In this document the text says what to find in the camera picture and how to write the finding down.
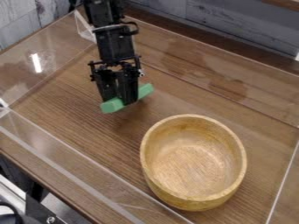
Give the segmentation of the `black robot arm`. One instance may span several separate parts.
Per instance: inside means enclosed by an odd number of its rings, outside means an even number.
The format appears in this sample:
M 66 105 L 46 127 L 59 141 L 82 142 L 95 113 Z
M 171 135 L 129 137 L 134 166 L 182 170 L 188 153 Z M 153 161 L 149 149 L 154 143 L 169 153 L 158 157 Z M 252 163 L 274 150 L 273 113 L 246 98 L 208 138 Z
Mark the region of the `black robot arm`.
M 89 24 L 94 26 L 101 61 L 89 63 L 91 80 L 98 84 L 103 102 L 119 99 L 126 105 L 138 101 L 141 56 L 133 36 L 137 22 L 126 22 L 123 0 L 82 0 Z

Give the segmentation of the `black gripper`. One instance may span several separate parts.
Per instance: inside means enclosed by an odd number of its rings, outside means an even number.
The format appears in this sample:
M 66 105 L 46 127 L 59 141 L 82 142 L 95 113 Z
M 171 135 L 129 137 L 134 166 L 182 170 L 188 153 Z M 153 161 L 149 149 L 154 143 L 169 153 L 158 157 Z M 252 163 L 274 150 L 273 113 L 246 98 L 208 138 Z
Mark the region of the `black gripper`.
M 131 30 L 129 24 L 114 24 L 95 28 L 101 61 L 90 62 L 91 80 L 97 81 L 105 102 L 119 96 L 126 105 L 138 100 L 138 78 L 142 67 L 135 52 L 133 36 L 139 30 Z

